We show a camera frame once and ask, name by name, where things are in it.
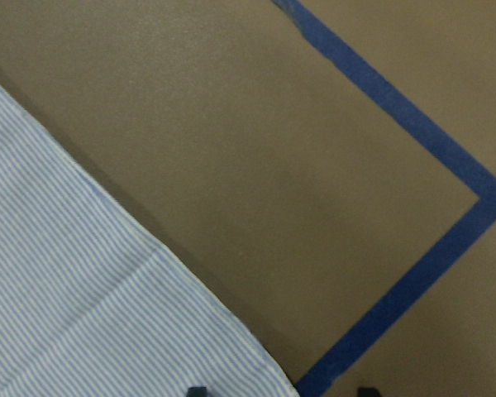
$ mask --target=blue painter's tape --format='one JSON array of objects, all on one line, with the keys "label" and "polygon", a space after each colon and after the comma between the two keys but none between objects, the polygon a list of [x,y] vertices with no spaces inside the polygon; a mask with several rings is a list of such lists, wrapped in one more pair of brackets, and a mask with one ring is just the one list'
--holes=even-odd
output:
[{"label": "blue painter's tape", "polygon": [[298,0],[273,0],[305,39],[480,197],[496,178]]},{"label": "blue painter's tape", "polygon": [[289,15],[312,46],[480,197],[480,201],[297,383],[302,397],[318,397],[492,225],[496,220],[496,178],[298,0],[273,1]]},{"label": "blue painter's tape", "polygon": [[302,397],[319,397],[358,360],[494,223],[479,201],[296,384]]}]

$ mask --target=black object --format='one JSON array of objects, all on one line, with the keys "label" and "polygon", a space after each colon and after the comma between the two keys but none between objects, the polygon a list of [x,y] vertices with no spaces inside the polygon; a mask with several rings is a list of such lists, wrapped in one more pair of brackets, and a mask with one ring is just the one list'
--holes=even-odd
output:
[{"label": "black object", "polygon": [[382,397],[374,387],[360,387],[356,397]]},{"label": "black object", "polygon": [[190,387],[186,397],[207,397],[207,389],[205,387]]}]

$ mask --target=tan floor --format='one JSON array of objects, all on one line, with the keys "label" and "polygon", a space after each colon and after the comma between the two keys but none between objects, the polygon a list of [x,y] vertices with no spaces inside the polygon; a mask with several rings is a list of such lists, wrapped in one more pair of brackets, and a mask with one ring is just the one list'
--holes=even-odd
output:
[{"label": "tan floor", "polygon": [[[453,3],[305,2],[496,174],[496,6]],[[270,0],[0,1],[0,83],[292,380],[476,201]],[[358,385],[496,395],[496,225]]]}]

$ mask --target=brown floor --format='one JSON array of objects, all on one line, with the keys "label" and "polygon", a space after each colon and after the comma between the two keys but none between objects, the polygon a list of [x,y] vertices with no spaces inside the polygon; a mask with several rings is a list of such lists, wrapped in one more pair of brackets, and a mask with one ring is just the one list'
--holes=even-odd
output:
[{"label": "brown floor", "polygon": [[[496,174],[496,2],[305,4]],[[292,380],[477,199],[270,0],[0,1],[0,84]],[[496,395],[496,225],[358,385]]]}]

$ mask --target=cloth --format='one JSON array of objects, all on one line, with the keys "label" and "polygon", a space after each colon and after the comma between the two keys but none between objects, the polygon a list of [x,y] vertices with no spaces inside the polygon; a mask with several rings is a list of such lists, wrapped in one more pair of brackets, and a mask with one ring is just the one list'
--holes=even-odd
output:
[{"label": "cloth", "polygon": [[0,396],[200,385],[297,396],[239,319],[0,87]]}]

